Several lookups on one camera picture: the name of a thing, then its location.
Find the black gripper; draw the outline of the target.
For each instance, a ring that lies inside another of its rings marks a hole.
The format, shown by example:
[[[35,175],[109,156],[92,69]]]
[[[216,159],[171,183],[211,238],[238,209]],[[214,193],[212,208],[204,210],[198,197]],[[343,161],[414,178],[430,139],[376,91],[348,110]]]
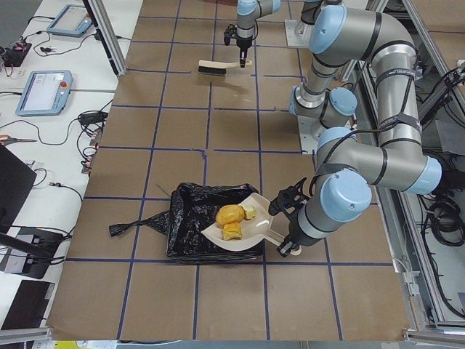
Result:
[[[306,177],[302,178],[295,185],[289,186],[279,191],[269,205],[268,213],[272,216],[282,212],[288,219],[288,235],[284,238],[277,251],[282,257],[287,257],[291,252],[296,252],[300,246],[312,246],[310,238],[299,226],[298,214],[309,197],[303,193]]]
[[[248,38],[238,37],[238,47],[240,49],[240,54],[239,54],[240,67],[245,68],[248,49],[251,47],[251,37],[250,36]]]

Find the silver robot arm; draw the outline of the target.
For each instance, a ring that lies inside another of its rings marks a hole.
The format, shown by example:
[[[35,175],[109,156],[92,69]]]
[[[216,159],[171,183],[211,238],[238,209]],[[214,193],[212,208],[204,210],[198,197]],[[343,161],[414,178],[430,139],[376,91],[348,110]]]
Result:
[[[439,184],[439,161],[421,146],[414,87],[417,49],[393,16],[343,5],[321,9],[310,36],[312,65],[306,79],[291,93],[289,110],[314,119],[317,168],[309,193],[297,183],[272,200],[271,215],[287,216],[288,235],[282,256],[312,246],[368,208],[374,186],[414,194],[431,193]],[[332,77],[350,60],[370,63],[376,74],[376,145],[357,139],[346,126],[348,112],[329,87]]]
[[[258,36],[257,20],[280,9],[281,0],[239,0],[237,3],[236,44],[240,49],[240,67],[246,66],[248,49]]]

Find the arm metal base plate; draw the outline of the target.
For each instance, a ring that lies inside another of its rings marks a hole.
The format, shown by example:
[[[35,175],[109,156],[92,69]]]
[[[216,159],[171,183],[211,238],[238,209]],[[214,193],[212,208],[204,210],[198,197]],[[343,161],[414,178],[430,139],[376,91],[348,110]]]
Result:
[[[290,108],[288,111],[297,117],[300,144],[304,155],[312,155],[316,152],[318,140],[324,131],[331,127],[348,127],[349,120],[354,116],[354,114],[342,115],[333,108],[329,108],[322,119],[320,119],[322,108],[316,108],[309,115],[298,114]]]
[[[289,48],[309,48],[312,25],[298,20],[285,20],[286,41]]]

